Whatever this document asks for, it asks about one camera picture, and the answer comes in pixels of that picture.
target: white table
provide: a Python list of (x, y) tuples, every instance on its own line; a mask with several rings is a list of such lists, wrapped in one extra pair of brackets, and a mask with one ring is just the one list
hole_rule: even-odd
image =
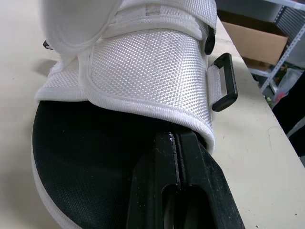
[[(38, 0), (0, 3), (0, 229), (59, 229), (31, 170), (36, 91), (58, 56), (43, 48)], [(210, 62), (233, 56), (239, 97), (215, 114), (216, 151), (247, 229), (305, 228), (305, 169), (218, 22)]]

